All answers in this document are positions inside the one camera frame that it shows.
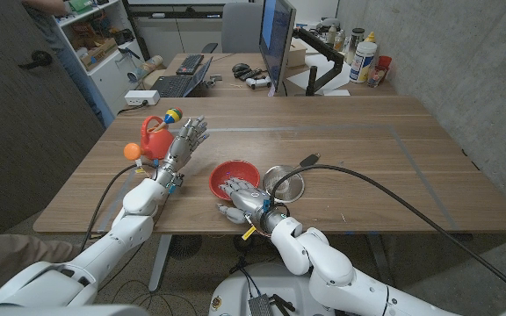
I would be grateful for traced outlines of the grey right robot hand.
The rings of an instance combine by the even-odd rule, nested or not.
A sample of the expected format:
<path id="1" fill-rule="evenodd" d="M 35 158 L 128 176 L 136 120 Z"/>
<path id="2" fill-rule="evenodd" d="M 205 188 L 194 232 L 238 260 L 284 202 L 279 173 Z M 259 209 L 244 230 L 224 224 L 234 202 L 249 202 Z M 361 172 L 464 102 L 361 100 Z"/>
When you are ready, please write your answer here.
<path id="1" fill-rule="evenodd" d="M 235 224 L 250 223 L 270 235 L 276 225 L 286 217 L 284 209 L 277 206 L 266 206 L 270 196 L 251 183 L 230 177 L 219 188 L 231 199 L 233 206 L 217 204 L 219 211 Z"/>

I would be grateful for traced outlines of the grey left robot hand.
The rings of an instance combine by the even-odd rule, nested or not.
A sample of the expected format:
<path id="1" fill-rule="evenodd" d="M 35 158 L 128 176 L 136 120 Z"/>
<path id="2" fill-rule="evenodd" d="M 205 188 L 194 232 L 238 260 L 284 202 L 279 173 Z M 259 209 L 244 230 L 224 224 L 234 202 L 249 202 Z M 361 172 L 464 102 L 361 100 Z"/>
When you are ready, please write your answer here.
<path id="1" fill-rule="evenodd" d="M 191 159 L 192 152 L 208 138 L 207 123 L 203 115 L 189 118 L 172 141 L 163 164 L 156 172 L 155 181 L 166 187 L 178 171 Z"/>

